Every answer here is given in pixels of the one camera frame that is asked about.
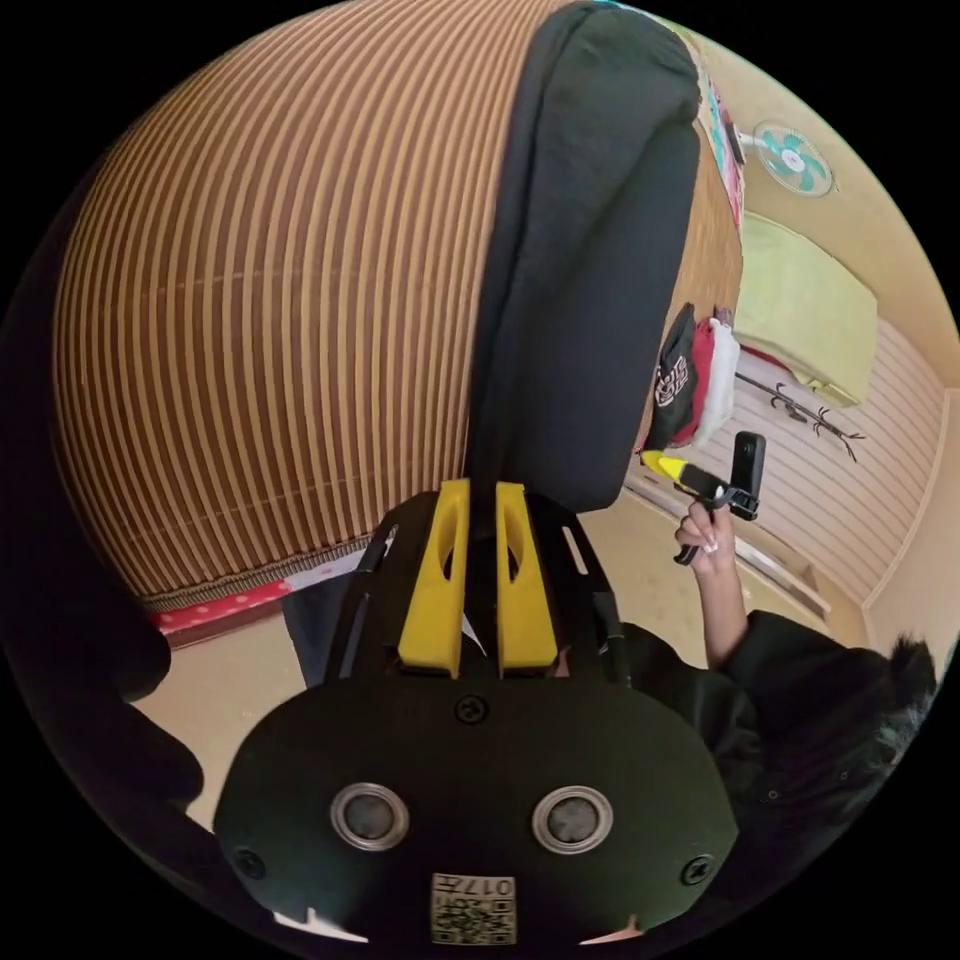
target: person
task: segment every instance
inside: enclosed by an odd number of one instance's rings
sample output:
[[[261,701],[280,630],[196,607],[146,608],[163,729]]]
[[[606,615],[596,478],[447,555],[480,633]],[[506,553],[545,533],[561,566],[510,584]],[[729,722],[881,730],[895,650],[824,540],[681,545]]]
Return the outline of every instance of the person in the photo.
[[[816,859],[882,787],[937,689],[923,640],[900,636],[889,657],[848,648],[766,611],[747,613],[728,507],[694,503],[676,532],[700,548],[691,564],[707,668],[684,663],[629,628],[633,684],[680,712],[716,759],[737,842],[688,913],[643,933],[645,956],[706,935],[757,905]]]

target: ceiling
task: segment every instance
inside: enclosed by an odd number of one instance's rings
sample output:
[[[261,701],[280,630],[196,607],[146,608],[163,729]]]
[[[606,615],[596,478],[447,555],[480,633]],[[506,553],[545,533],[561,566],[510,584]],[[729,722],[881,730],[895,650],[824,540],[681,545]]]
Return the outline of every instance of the ceiling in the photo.
[[[699,34],[727,109],[745,133],[775,120],[804,133],[833,168],[839,190],[819,200],[779,186],[748,156],[747,208],[808,237],[877,297],[878,312],[906,336],[945,386],[960,386],[960,337],[933,268],[909,224],[867,165],[818,114],[768,74]]]

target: coat rack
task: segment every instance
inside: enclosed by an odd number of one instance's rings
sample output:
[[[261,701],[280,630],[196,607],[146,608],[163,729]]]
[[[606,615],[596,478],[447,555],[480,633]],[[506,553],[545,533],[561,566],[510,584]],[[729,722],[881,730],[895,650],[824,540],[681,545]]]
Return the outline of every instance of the coat rack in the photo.
[[[770,397],[770,406],[777,409],[777,401],[779,400],[783,404],[784,410],[786,410],[787,415],[791,420],[796,420],[798,423],[811,423],[813,427],[813,432],[819,437],[821,430],[826,430],[827,433],[832,433],[838,440],[843,443],[847,448],[847,453],[850,454],[850,459],[854,463],[857,462],[857,455],[853,452],[853,447],[850,445],[851,440],[866,440],[867,438],[862,433],[847,433],[844,430],[841,430],[839,427],[834,426],[826,419],[826,415],[830,413],[829,407],[821,407],[819,411],[814,413],[808,407],[803,406],[800,403],[797,403],[796,400],[788,397],[784,392],[783,388],[786,386],[785,383],[778,383],[776,388],[765,386],[762,383],[759,383],[756,380],[752,380],[750,377],[745,377],[742,373],[738,373],[738,380],[743,380],[744,383],[749,383],[750,386],[756,387],[758,390],[762,390],[764,393],[768,394]]]

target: screw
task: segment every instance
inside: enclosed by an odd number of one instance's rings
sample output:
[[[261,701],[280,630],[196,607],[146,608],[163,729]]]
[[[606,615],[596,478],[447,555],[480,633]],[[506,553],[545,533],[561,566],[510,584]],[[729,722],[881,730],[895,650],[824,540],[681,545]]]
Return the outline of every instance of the screw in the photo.
[[[267,872],[263,862],[252,850],[238,850],[234,856],[237,869],[251,880],[262,880]]]
[[[475,694],[468,693],[461,697],[453,708],[454,716],[461,722],[467,724],[483,723],[487,719],[490,708],[487,701]]]
[[[713,873],[713,857],[710,854],[704,854],[702,857],[694,857],[680,874],[680,882],[685,887],[695,887],[703,883],[710,874]]]

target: hand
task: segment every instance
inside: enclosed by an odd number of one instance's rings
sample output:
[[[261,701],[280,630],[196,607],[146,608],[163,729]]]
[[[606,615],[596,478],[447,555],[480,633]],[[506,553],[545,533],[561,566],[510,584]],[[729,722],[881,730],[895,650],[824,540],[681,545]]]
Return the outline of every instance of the hand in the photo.
[[[733,516],[729,507],[710,512],[702,503],[693,503],[674,534],[681,546],[699,547],[690,569],[698,577],[736,571]]]

